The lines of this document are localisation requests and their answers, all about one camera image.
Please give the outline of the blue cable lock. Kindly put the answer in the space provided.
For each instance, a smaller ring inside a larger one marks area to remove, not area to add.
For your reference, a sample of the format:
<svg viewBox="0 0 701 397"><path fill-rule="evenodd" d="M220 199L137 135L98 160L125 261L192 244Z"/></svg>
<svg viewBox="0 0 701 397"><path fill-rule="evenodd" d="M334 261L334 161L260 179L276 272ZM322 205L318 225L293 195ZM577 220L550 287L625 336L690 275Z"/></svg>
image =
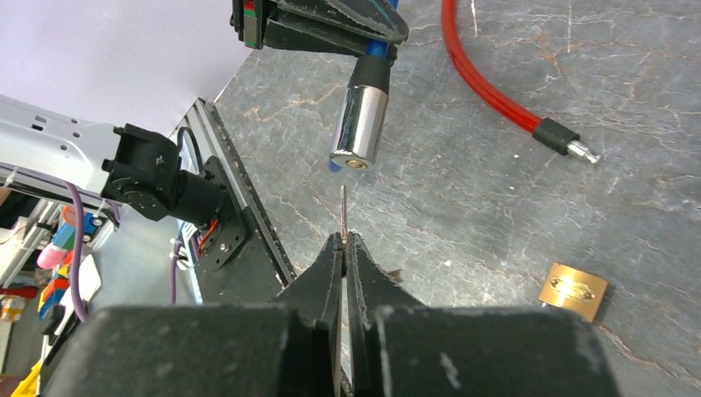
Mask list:
<svg viewBox="0 0 701 397"><path fill-rule="evenodd" d="M389 103L390 70L389 43L370 40L347 84L331 142L332 173L374 166Z"/></svg>

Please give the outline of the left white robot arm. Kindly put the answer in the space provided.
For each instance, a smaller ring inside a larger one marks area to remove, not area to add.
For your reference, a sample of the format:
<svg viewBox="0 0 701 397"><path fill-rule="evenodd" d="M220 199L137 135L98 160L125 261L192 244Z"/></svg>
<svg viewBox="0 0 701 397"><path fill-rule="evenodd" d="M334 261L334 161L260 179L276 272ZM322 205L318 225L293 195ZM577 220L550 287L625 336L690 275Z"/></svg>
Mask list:
<svg viewBox="0 0 701 397"><path fill-rule="evenodd" d="M333 172L374 164L391 69L408 38L395 1L235 1L229 23L250 49L355 57L328 164ZM1 162L11 172L61 180L78 213L83 194L94 194L153 221L172 217L201 227L219 220L234 196L204 170L185 170L182 146L181 139L131 124L89 122L1 99Z"/></svg>

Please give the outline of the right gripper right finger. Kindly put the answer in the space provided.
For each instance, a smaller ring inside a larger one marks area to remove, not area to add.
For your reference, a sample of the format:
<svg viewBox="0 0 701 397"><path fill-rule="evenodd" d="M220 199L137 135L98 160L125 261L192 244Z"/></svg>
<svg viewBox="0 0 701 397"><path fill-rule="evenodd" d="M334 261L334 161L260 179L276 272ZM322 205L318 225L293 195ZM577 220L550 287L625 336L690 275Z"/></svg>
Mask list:
<svg viewBox="0 0 701 397"><path fill-rule="evenodd" d="M537 307L431 308L346 242L357 396L617 396L593 329Z"/></svg>

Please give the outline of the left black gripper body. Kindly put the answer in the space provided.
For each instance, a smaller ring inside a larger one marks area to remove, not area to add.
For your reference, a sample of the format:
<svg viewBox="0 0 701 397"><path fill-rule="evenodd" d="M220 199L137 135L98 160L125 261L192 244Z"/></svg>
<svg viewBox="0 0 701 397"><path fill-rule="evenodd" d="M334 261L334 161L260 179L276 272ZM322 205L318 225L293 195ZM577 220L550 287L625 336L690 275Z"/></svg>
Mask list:
<svg viewBox="0 0 701 397"><path fill-rule="evenodd" d="M264 36L267 19L272 9L271 1L267 0L232 0L230 25L245 47L261 50L264 47Z"/></svg>

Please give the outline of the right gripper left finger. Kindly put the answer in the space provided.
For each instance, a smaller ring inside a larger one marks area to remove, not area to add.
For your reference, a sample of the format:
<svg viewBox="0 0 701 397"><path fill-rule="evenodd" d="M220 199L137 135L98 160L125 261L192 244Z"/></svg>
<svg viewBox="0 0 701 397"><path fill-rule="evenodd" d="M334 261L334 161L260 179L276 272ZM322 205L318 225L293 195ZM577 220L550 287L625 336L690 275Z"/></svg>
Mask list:
<svg viewBox="0 0 701 397"><path fill-rule="evenodd" d="M112 306L71 337L46 396L341 396L342 240L264 304Z"/></svg>

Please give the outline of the red cable lock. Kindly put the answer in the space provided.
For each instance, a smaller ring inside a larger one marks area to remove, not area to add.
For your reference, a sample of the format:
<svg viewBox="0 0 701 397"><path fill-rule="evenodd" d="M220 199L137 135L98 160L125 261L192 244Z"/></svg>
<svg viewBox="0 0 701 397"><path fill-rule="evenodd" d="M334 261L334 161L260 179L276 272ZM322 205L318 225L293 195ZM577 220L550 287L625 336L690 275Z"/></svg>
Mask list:
<svg viewBox="0 0 701 397"><path fill-rule="evenodd" d="M598 164L601 157L581 142L579 133L551 118L530 112L498 90L477 70L460 40L457 6L455 0L441 3L441 32L446 52L466 85L494 111L529 133L543 146L559 155L570 155L591 165Z"/></svg>

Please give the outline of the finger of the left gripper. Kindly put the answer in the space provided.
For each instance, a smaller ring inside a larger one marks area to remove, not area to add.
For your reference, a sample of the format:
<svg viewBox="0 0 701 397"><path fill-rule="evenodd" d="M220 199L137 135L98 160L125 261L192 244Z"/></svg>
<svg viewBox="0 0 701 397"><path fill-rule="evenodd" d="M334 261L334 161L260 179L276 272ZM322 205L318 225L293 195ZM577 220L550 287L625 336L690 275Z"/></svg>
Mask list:
<svg viewBox="0 0 701 397"><path fill-rule="evenodd" d="M408 38L408 24L390 1L275 1L278 9L360 36L401 43Z"/></svg>
<svg viewBox="0 0 701 397"><path fill-rule="evenodd" d="M319 21L294 13L276 13L265 21L263 46L276 50L360 57L372 40L398 42L396 13L337 14Z"/></svg>

